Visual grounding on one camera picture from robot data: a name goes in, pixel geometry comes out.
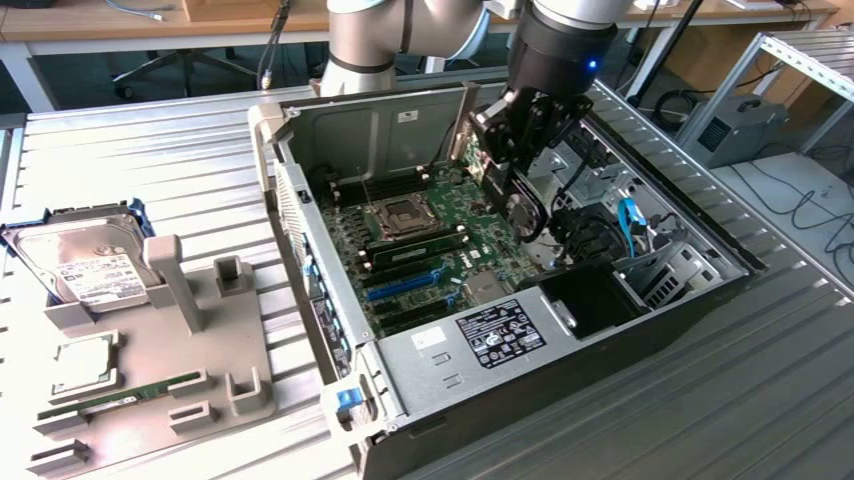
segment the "cpu socket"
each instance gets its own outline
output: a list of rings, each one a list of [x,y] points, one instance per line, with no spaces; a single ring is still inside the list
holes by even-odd
[[[440,226],[427,200],[417,193],[373,202],[368,211],[383,240],[399,240]]]

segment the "blue pcie slot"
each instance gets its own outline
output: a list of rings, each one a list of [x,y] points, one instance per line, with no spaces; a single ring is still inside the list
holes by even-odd
[[[436,283],[439,283],[439,278],[442,277],[443,270],[444,265],[440,268],[436,268],[428,274],[411,278],[401,283],[375,288],[367,293],[368,302],[393,297],[395,295],[400,295],[401,293],[407,293],[419,288],[435,285]]]

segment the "hard drive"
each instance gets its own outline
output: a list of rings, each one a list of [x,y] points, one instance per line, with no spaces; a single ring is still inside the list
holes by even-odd
[[[163,283],[143,261],[143,241],[152,235],[139,201],[45,211],[0,225],[0,243],[55,302],[80,302],[96,313],[141,305],[145,288]]]

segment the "gray parts holder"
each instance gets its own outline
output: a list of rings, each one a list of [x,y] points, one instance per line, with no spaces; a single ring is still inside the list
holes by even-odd
[[[71,402],[33,418],[33,429],[56,444],[33,455],[29,470],[51,479],[253,422],[276,410],[252,266],[231,256],[183,273],[173,236],[147,239],[144,260],[165,280],[147,289],[148,304],[96,317],[80,304],[45,310],[68,342],[109,332],[123,338],[115,372],[123,381],[115,388],[69,394]],[[104,403],[92,406],[93,399]],[[117,436],[127,444],[108,448],[103,442]]]

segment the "motherboard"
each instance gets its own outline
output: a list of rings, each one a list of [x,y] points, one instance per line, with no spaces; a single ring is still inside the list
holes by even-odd
[[[440,167],[419,175],[417,191],[383,196],[355,185],[363,201],[321,210],[379,337],[504,297],[540,271],[470,174]]]

